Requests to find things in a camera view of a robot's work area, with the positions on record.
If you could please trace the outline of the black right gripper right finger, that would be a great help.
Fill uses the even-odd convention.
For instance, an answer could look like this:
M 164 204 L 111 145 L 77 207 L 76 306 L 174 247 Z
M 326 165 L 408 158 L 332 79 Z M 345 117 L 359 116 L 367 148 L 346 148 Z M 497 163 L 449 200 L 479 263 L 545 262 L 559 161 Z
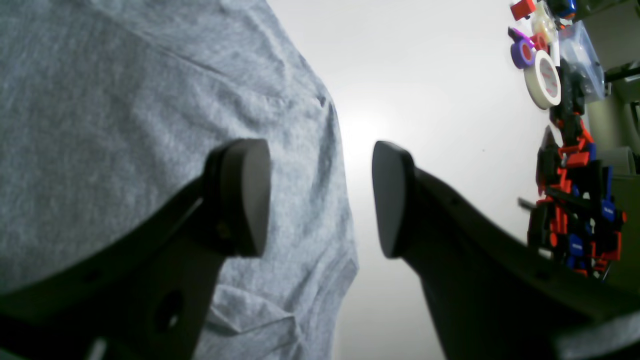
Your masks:
M 637 360 L 639 296 L 527 249 L 400 146 L 375 143 L 382 253 L 418 275 L 448 360 Z

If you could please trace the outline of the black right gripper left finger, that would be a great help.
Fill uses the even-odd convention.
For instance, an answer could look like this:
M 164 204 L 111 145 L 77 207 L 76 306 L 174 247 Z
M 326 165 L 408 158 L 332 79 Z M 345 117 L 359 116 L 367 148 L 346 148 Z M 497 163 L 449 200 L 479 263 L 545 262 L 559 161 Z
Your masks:
M 20 360 L 189 360 L 227 258 L 268 234 L 265 139 L 209 153 L 203 173 L 135 230 L 1 297 L 1 351 Z

